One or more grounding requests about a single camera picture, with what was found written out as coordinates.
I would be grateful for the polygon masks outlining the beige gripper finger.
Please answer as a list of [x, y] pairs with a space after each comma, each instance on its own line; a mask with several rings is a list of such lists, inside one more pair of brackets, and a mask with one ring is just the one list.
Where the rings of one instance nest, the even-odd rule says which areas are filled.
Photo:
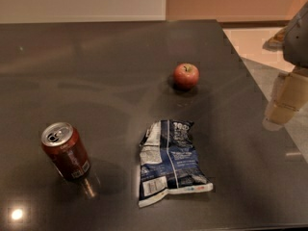
[[308, 68], [294, 68], [289, 73], [279, 73], [266, 107], [263, 126], [277, 131], [288, 123], [308, 102]]

